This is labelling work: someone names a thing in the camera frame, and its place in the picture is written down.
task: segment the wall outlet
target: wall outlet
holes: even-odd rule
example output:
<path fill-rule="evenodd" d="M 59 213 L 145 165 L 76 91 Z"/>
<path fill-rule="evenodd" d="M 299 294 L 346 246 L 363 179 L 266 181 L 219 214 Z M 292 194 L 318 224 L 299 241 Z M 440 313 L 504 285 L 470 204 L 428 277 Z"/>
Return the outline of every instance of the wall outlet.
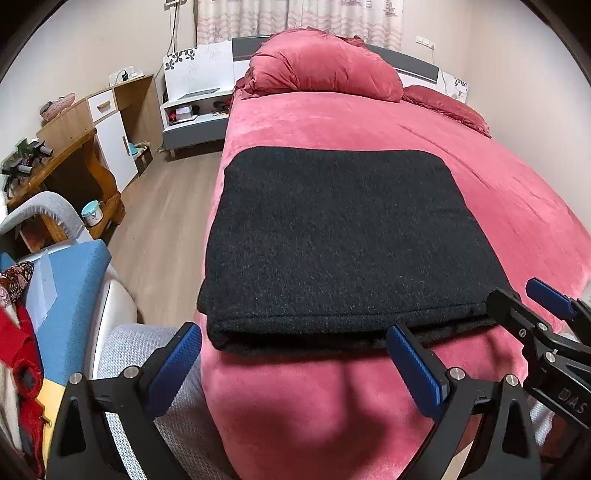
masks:
<path fill-rule="evenodd" d="M 429 40 L 428 38 L 420 37 L 419 35 L 417 35 L 417 43 L 420 45 L 424 45 L 427 48 L 435 50 L 435 42 Z"/>
<path fill-rule="evenodd" d="M 166 12 L 166 10 L 170 9 L 171 7 L 174 7 L 175 5 L 180 7 L 181 5 L 184 5 L 186 3 L 187 0 L 168 0 L 164 2 L 164 11 Z"/>

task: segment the shelf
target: shelf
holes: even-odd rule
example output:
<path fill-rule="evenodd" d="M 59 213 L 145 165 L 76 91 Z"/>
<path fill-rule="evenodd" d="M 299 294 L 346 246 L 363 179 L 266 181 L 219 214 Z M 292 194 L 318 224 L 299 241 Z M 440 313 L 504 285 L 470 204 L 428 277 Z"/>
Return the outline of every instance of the shelf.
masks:
<path fill-rule="evenodd" d="M 177 105 L 184 105 L 185 103 L 192 103 L 192 102 L 198 102 L 199 100 L 205 100 L 206 98 L 215 98 L 215 97 L 224 97 L 224 96 L 228 96 L 231 95 L 234 92 L 234 87 L 232 87 L 230 90 L 216 90 L 215 92 L 212 93 L 204 93 L 202 95 L 194 95 L 191 97 L 183 97 L 180 98 L 178 100 L 169 100 L 166 103 L 162 104 L 162 108 L 171 108 L 173 106 L 177 106 Z"/>
<path fill-rule="evenodd" d="M 223 119 L 227 120 L 228 117 L 229 117 L 229 115 L 214 115 L 213 113 L 204 113 L 203 115 L 198 115 L 197 118 L 194 120 L 181 122 L 181 123 L 177 123 L 174 125 L 169 125 L 168 127 L 166 127 L 164 129 L 164 131 L 168 132 L 168 131 L 174 130 L 176 128 L 187 127 L 189 125 L 202 124 L 204 122 L 212 122 L 215 120 L 223 120 Z"/>

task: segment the gray headboard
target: gray headboard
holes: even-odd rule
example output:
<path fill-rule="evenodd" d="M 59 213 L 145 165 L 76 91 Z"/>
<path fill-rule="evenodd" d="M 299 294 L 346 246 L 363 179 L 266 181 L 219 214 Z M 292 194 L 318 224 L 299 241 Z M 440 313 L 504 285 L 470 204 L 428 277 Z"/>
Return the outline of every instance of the gray headboard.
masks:
<path fill-rule="evenodd" d="M 232 39 L 232 52 L 234 61 L 250 60 L 261 44 L 269 39 L 269 35 L 257 35 L 255 37 L 237 37 Z M 437 83 L 439 68 L 435 65 L 410 57 L 399 51 L 388 50 L 387 48 L 368 45 L 368 48 L 377 53 L 392 67 L 401 73 Z"/>

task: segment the chair armrest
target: chair armrest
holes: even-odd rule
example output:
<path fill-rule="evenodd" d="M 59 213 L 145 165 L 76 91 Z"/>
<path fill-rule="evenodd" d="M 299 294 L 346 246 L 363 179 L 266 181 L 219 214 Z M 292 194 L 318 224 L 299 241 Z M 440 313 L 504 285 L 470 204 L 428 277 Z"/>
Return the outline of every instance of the chair armrest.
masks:
<path fill-rule="evenodd" d="M 74 207 L 55 192 L 37 193 L 14 209 L 0 223 L 0 235 L 4 235 L 19 223 L 39 214 L 51 217 L 64 230 L 69 240 L 82 243 L 93 239 Z"/>

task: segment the pink velvet bedspread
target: pink velvet bedspread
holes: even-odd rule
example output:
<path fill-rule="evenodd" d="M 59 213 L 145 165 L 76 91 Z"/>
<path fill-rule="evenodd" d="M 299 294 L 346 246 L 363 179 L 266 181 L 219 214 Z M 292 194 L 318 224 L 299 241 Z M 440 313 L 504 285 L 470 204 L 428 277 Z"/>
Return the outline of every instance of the pink velvet bedspread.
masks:
<path fill-rule="evenodd" d="M 236 94 L 208 236 L 224 168 L 238 152 L 256 145 L 431 152 L 451 170 L 513 288 L 555 330 L 560 322 L 527 299 L 526 281 L 540 277 L 572 297 L 587 282 L 589 234 L 509 150 L 420 106 L 340 93 L 248 100 Z M 196 313 L 195 320 L 205 334 L 206 318 Z M 527 373 L 521 344 L 501 327 L 434 350 L 448 367 L 462 367 L 473 377 L 500 380 L 512 372 L 523 379 Z M 207 405 L 242 480 L 394 479 L 432 425 L 385 354 L 241 358 L 215 350 L 204 338 L 201 356 Z"/>

